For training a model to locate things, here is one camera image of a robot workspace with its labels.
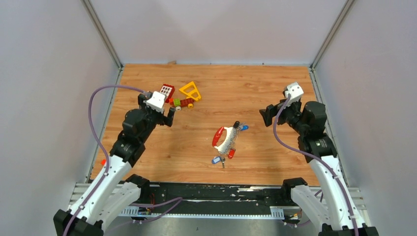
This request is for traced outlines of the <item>metal keyring holder red handle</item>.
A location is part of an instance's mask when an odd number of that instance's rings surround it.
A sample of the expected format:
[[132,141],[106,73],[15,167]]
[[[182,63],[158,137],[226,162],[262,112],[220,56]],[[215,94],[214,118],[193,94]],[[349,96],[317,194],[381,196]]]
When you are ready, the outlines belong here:
[[232,126],[220,127],[212,139],[212,147],[215,148],[221,157],[232,159],[236,153],[235,141],[240,132],[249,128],[245,123],[236,121]]

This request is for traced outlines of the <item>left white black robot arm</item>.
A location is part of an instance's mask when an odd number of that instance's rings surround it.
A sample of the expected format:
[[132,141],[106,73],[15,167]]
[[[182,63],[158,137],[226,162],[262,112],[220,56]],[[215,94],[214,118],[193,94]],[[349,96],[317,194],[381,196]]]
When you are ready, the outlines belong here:
[[66,211],[58,210],[53,222],[59,236],[102,236],[128,205],[150,199],[149,181],[131,175],[114,189],[145,151],[145,142],[157,125],[172,126],[175,109],[164,115],[166,96],[151,92],[138,96],[138,109],[125,114],[122,131],[110,156],[83,195]]

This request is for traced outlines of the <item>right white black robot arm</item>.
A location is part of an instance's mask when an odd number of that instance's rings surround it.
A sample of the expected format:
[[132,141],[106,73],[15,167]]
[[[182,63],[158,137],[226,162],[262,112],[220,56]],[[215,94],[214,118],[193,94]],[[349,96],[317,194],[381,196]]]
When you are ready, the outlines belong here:
[[[337,150],[325,133],[327,121],[324,104],[283,99],[279,104],[259,110],[266,126],[273,126],[274,136],[284,147],[304,155],[319,180],[325,203],[320,202],[301,178],[283,181],[281,199],[287,205],[298,205],[320,236],[377,236],[368,226],[349,192],[341,172]],[[287,123],[299,135],[298,148],[293,148],[277,135],[276,127]]]

